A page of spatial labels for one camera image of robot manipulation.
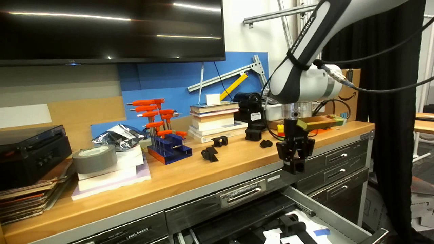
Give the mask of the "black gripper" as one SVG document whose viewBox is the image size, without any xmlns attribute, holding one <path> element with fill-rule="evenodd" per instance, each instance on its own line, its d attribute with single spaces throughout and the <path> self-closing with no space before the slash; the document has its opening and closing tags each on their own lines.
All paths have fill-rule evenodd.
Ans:
<svg viewBox="0 0 434 244">
<path fill-rule="evenodd" d="M 290 174 L 302 174 L 305 172 L 305 159 L 311 155 L 314 141 L 292 119 L 283 121 L 283 132 L 284 138 L 276 144 L 277 156 L 283 160 L 282 168 Z"/>
</svg>

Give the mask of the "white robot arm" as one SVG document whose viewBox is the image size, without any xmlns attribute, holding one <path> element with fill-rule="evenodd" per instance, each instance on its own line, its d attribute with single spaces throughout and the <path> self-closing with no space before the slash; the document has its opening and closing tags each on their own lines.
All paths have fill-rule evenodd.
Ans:
<svg viewBox="0 0 434 244">
<path fill-rule="evenodd" d="M 408 0 L 320 0 L 307 22 L 268 77 L 265 96 L 280 103 L 284 137 L 276 152 L 288 174 L 302 172 L 313 153 L 314 140 L 302 127 L 295 106 L 334 98 L 343 85 L 349 87 L 337 61 L 326 61 L 332 39 L 351 24 L 401 7 Z"/>
</svg>

